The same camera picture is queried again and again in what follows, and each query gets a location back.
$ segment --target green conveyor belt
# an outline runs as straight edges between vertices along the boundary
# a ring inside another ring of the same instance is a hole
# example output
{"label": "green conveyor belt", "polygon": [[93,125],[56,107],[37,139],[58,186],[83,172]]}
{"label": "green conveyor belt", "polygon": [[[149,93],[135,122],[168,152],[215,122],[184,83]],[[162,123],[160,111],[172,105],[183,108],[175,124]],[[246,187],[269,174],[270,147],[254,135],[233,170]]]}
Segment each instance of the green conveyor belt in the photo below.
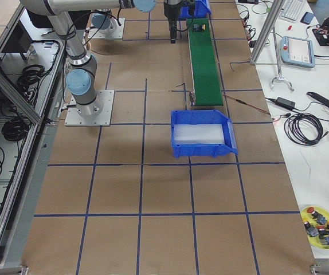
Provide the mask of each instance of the green conveyor belt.
{"label": "green conveyor belt", "polygon": [[[191,24],[191,19],[187,20],[187,24]],[[194,19],[192,24],[206,25],[204,32],[193,32],[193,27],[189,27],[190,55],[196,98],[195,105],[223,105],[217,63],[214,58],[214,49],[210,37],[209,21],[207,18]]]}

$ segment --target red cap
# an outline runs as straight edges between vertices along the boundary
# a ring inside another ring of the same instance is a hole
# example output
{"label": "red cap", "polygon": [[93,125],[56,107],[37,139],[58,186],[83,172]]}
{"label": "red cap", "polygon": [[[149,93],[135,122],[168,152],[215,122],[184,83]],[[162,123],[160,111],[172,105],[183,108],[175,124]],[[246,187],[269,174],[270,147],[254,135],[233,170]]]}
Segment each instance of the red cap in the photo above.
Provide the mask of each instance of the red cap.
{"label": "red cap", "polygon": [[312,212],[314,212],[315,211],[315,209],[313,208],[313,207],[309,207],[307,210],[306,210],[306,212],[307,213],[312,213]]}

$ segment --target blue and white device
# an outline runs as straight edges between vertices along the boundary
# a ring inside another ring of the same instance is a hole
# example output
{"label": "blue and white device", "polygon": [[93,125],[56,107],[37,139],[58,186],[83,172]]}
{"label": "blue and white device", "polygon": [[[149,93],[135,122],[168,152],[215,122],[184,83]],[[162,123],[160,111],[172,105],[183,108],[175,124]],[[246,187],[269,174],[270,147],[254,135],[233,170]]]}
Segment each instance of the blue and white device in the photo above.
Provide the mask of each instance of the blue and white device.
{"label": "blue and white device", "polygon": [[305,68],[315,67],[312,41],[284,36],[280,42],[280,56],[284,63]]}

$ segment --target keyboard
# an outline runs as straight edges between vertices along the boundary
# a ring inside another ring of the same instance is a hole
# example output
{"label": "keyboard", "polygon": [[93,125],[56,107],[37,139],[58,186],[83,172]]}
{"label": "keyboard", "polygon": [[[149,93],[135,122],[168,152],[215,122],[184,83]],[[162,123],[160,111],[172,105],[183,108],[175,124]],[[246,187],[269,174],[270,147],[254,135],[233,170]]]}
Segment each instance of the keyboard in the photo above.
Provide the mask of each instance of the keyboard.
{"label": "keyboard", "polygon": [[285,0],[280,19],[296,22],[306,0]]}

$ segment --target blue object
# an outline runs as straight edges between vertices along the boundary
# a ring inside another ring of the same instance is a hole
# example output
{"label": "blue object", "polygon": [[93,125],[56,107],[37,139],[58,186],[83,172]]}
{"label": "blue object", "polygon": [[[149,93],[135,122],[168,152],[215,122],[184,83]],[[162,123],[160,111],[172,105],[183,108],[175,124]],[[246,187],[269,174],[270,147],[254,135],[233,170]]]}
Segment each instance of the blue object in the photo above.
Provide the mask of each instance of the blue object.
{"label": "blue object", "polygon": [[107,14],[95,13],[92,16],[92,25],[100,30],[105,30],[109,27],[110,18]]}
{"label": "blue object", "polygon": [[135,7],[142,13],[148,13],[155,7],[155,0],[134,0]]}
{"label": "blue object", "polygon": [[73,95],[81,96],[88,92],[92,81],[89,74],[82,69],[75,69],[66,76],[66,85]]}
{"label": "blue object", "polygon": [[186,18],[206,18],[207,14],[212,14],[208,0],[195,0],[195,12],[194,16],[189,14],[188,7],[182,7],[179,20],[185,20]]}
{"label": "blue object", "polygon": [[[225,144],[176,144],[174,125],[176,124],[222,124]],[[237,154],[232,121],[217,110],[171,111],[171,145],[174,156],[220,156]]]}
{"label": "blue object", "polygon": [[284,36],[280,42],[279,51],[284,63],[305,68],[315,67],[314,49],[311,40]]}

